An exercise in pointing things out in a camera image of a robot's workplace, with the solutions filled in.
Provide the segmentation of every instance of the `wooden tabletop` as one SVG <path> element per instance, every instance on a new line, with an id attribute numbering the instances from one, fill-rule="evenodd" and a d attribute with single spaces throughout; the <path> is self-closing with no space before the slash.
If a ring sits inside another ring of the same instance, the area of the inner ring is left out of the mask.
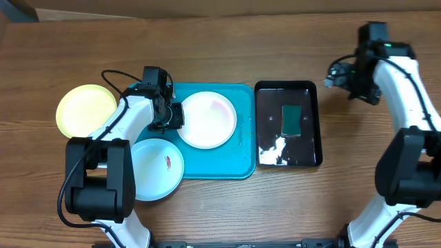
<path id="1" fill-rule="evenodd" d="M 105 85 L 101 70 L 141 76 L 144 65 L 165 68 L 178 82 L 313 81 L 325 158 L 319 169 L 257 168 L 246 180 L 185 180 L 167 201 L 137 202 L 157 240 L 334 237 L 375 194 L 376 163 L 393 138 L 384 100 L 349 102 L 346 91 L 322 85 L 327 66 L 354 51 L 365 21 L 388 22 L 392 41 L 413 46 L 441 109 L 441 12 L 8 24 L 0 51 L 0 247 L 108 241 L 98 229 L 72 229 L 57 216 L 68 139 L 55 110 L 72 88 Z M 132 83 L 109 78 L 121 89 Z M 440 210 L 434 203 L 422 213 L 441 217 Z M 440 232 L 439 224 L 410 218 L 393 237 L 400 247 L 440 247 Z"/>

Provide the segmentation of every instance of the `black tray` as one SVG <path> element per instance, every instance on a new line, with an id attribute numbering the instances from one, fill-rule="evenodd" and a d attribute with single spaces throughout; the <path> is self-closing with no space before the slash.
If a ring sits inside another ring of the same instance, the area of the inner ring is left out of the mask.
<path id="1" fill-rule="evenodd" d="M 260 81 L 254 94 L 258 164 L 319 166 L 323 155 L 316 85 L 311 81 Z"/>

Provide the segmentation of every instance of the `teal tray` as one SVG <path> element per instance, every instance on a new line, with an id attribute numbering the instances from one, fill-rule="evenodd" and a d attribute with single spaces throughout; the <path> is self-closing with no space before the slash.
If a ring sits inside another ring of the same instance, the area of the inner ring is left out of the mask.
<path id="1" fill-rule="evenodd" d="M 176 99 L 182 102 L 190 95 L 210 91 L 232 102 L 237 115 L 232 137 L 220 147 L 197 149 L 183 141 L 176 130 L 149 132 L 145 128 L 136 142 L 162 138 L 173 143 L 184 157 L 184 179 L 245 179 L 256 168 L 256 114 L 254 91 L 243 84 L 175 83 Z"/>

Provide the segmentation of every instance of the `pink mark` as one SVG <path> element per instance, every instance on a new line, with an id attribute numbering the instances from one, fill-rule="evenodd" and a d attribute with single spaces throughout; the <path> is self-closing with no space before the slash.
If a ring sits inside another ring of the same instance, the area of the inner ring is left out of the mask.
<path id="1" fill-rule="evenodd" d="M 167 171 L 170 171 L 170 168 L 172 167 L 172 162 L 168 156 L 165 157 L 165 161 L 167 162 Z"/>

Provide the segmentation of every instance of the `black cable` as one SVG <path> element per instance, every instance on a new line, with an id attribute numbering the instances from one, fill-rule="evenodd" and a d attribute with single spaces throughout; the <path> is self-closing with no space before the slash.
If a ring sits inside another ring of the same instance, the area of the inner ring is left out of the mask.
<path id="1" fill-rule="evenodd" d="M 123 118 L 124 114 L 129 109 L 129 102 L 128 102 L 127 98 L 125 96 L 123 96 L 123 93 L 105 77 L 104 74 L 107 73 L 107 72 L 122 74 L 122 75 L 128 76 L 128 77 L 130 77 L 130 78 L 132 78 L 132 79 L 134 79 L 134 80 L 136 80 L 138 82 L 141 82 L 141 80 L 136 78 L 135 76 L 132 76 L 132 75 L 130 75 L 128 73 L 125 73 L 125 72 L 120 72 L 118 70 L 104 70 L 104 71 L 101 72 L 101 77 L 103 77 L 104 81 L 108 85 L 110 85 L 110 87 L 112 87 L 114 90 L 116 90 L 118 92 L 118 94 L 121 95 L 121 98 L 124 99 L 125 105 L 124 105 L 123 111 L 117 116 L 117 118 L 112 123 L 110 123 L 109 126 L 106 127 L 106 129 L 104 130 L 104 132 L 102 134 L 100 134 L 95 140 L 92 141 L 92 143 L 89 145 L 89 147 L 84 151 L 83 155 L 81 155 L 80 159 L 75 163 L 74 167 L 72 168 L 72 170 L 70 171 L 68 176 L 65 178 L 64 183 L 61 186 L 61 189 L 60 189 L 60 192 L 59 192 L 59 195 L 58 195 L 57 212 L 58 212 L 58 216 L 59 216 L 60 220 L 65 225 L 67 225 L 68 227 L 74 227 L 74 228 L 100 227 L 100 228 L 103 228 L 106 233 L 108 232 L 111 235 L 111 237 L 113 237 L 115 243 L 119 247 L 124 248 L 125 246 L 118 239 L 118 236 L 113 232 L 111 227 L 109 227 L 109 226 L 107 226 L 107 225 L 105 225 L 103 223 L 92 223 L 92 224 L 76 224 L 76 223 L 71 223 L 63 215 L 63 205 L 62 205 L 63 195 L 64 195 L 64 191 L 65 191 L 66 185 L 69 182 L 69 180 L 71 179 L 75 169 L 78 167 L 78 164 L 90 153 L 90 151 L 92 151 L 92 149 L 94 149 L 94 147 L 96 146 L 98 141 L 100 141 L 106 134 L 108 134 L 110 132 L 110 130 L 112 130 L 112 128 Z"/>
<path id="2" fill-rule="evenodd" d="M 328 68 L 328 75 L 331 75 L 331 70 L 332 67 L 337 64 L 340 61 L 343 61 L 345 59 L 350 59 L 350 58 L 357 58 L 357 57 L 362 57 L 362 58 L 370 58 L 370 59 L 377 59 L 377 60 L 381 60 L 384 61 L 386 63 L 388 63 L 389 65 L 392 65 L 395 69 L 399 70 L 401 73 L 403 73 L 406 78 L 408 78 L 410 80 L 410 82 L 412 83 L 413 88 L 415 89 L 415 92 L 417 94 L 418 100 L 420 102 L 421 108 L 422 108 L 422 113 L 424 114 L 424 117 L 426 118 L 427 123 L 429 124 L 429 127 L 432 131 L 437 132 L 435 125 L 432 123 L 432 119 L 431 119 L 431 115 L 427 112 L 427 108 L 426 108 L 426 104 L 424 102 L 424 99 L 421 95 L 420 89 L 418 89 L 418 85 L 416 84 L 416 82 L 413 80 L 412 76 L 410 73 L 406 72 L 405 69 L 403 69 L 401 66 L 397 65 L 396 63 L 394 63 L 393 61 L 390 61 L 389 59 L 383 58 L 381 56 L 376 56 L 376 55 L 355 55 L 355 54 L 350 54 L 350 55 L 346 55 L 343 57 L 340 57 L 338 59 L 336 59 L 335 61 L 333 61 L 331 63 L 331 65 Z"/>
<path id="3" fill-rule="evenodd" d="M 375 239 L 373 240 L 373 244 L 372 244 L 371 248 L 375 248 L 375 246 L 378 244 L 380 239 L 393 226 L 393 224 L 395 224 L 395 222 L 398 219 L 402 219 L 404 216 L 413 216 L 413 217 L 420 218 L 420 219 L 423 219 L 423 220 L 427 220 L 427 221 L 430 221 L 430 222 L 433 222 L 433 223 L 441 223 L 441 219 L 424 216 L 422 214 L 417 214 L 417 213 L 413 213 L 413 212 L 402 212 L 402 213 L 399 213 L 391 220 L 391 222 L 389 222 L 389 224 L 387 224 L 387 226 L 380 232 L 380 234 L 378 234 L 378 236 L 375 237 Z"/>

